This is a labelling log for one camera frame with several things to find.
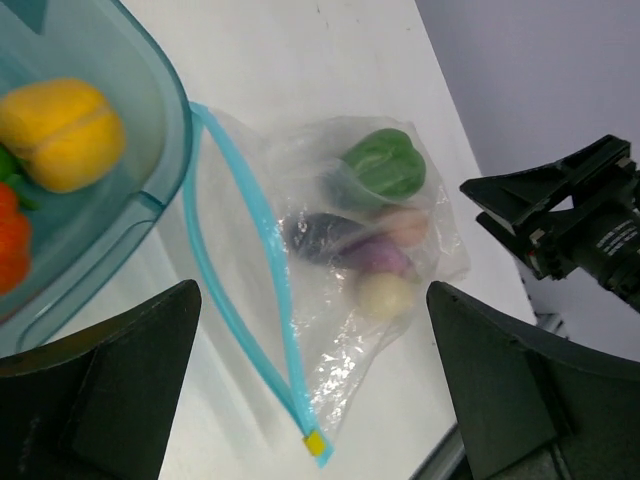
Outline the orange fake fruit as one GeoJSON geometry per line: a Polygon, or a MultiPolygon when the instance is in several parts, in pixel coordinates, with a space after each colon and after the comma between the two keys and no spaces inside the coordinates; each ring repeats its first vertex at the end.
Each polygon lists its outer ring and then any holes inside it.
{"type": "Polygon", "coordinates": [[[1,295],[14,290],[31,266],[32,229],[14,190],[1,183],[1,295]]]}

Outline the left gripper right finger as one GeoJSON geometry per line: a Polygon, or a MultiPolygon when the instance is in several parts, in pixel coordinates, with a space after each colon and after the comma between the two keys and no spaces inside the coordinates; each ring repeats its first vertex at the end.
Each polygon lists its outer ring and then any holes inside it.
{"type": "Polygon", "coordinates": [[[444,282],[426,303],[474,478],[638,478],[638,363],[444,282]]]}

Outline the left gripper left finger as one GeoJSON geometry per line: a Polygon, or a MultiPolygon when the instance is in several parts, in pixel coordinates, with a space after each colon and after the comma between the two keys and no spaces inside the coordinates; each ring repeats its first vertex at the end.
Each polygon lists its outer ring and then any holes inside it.
{"type": "Polygon", "coordinates": [[[2,358],[2,478],[158,478],[201,303],[198,284],[185,280],[2,358]]]}

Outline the green fake bell pepper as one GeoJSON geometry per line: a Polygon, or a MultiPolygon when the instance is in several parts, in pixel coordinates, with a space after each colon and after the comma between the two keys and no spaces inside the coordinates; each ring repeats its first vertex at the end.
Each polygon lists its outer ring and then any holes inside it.
{"type": "Polygon", "coordinates": [[[411,198],[423,187],[426,173],[426,161],[409,135],[384,128],[342,154],[325,188],[340,208],[375,210],[411,198]]]}

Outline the pink fake peach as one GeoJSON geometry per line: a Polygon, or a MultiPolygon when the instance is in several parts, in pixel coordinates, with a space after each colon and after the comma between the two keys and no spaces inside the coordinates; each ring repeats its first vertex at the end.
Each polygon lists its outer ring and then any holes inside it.
{"type": "Polygon", "coordinates": [[[385,234],[400,247],[420,244],[428,231],[428,218],[420,210],[412,208],[387,209],[378,222],[385,234]]]}

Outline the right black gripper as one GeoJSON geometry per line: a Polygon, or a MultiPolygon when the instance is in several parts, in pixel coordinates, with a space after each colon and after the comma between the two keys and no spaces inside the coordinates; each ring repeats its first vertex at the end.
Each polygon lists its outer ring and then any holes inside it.
{"type": "Polygon", "coordinates": [[[639,307],[639,171],[606,135],[540,167],[465,181],[477,221],[538,279],[576,269],[639,307]]]}

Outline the yellow fake fruit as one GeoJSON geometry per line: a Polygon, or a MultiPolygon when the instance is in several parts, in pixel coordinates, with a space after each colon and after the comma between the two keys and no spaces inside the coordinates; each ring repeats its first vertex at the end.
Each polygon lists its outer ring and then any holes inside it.
{"type": "Polygon", "coordinates": [[[115,167],[126,149],[126,131],[99,89],[77,78],[55,78],[1,98],[1,143],[35,183],[65,194],[115,167]]]}

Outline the yellow zip slider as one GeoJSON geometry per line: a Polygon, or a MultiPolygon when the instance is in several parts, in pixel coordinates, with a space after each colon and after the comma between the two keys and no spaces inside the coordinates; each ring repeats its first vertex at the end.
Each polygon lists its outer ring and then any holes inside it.
{"type": "Polygon", "coordinates": [[[323,435],[316,430],[311,431],[309,435],[303,439],[303,443],[309,453],[316,458],[323,456],[328,448],[323,435]]]}

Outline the purple fake eggplant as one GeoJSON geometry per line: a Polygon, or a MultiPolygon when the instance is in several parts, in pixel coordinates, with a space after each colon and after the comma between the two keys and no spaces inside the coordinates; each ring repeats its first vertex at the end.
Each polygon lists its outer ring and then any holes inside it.
{"type": "Polygon", "coordinates": [[[421,277],[413,261],[388,236],[331,213],[300,213],[284,222],[290,252],[314,265],[363,273],[390,272],[410,282],[421,277]]]}

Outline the clear zip top bag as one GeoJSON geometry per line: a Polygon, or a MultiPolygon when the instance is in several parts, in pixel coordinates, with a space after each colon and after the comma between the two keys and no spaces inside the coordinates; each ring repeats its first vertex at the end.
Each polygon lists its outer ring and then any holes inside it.
{"type": "Polygon", "coordinates": [[[470,260],[415,126],[338,116],[261,136],[192,103],[186,233],[204,287],[319,466],[375,357],[470,260]]]}

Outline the green fake chili pepper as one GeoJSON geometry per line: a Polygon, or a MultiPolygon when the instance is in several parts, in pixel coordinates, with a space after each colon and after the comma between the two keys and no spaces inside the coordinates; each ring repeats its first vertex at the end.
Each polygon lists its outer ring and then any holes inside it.
{"type": "Polygon", "coordinates": [[[29,211],[36,211],[40,208],[36,201],[28,198],[22,192],[21,185],[24,183],[24,178],[21,160],[4,145],[1,146],[1,181],[13,189],[21,207],[29,211]]]}

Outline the teal transparent plastic bin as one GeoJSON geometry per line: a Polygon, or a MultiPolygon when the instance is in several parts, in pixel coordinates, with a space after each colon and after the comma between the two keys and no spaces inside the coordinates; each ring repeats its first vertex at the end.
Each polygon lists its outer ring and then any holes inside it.
{"type": "Polygon", "coordinates": [[[119,1],[1,5],[1,352],[48,341],[143,241],[192,152],[181,81],[119,1]]]}

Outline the cream fake garlic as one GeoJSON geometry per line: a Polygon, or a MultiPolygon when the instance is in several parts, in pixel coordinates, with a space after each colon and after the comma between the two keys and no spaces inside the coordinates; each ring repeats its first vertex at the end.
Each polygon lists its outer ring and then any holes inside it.
{"type": "Polygon", "coordinates": [[[390,273],[363,276],[357,287],[360,307],[379,319],[392,319],[413,304],[413,288],[405,279],[390,273]]]}

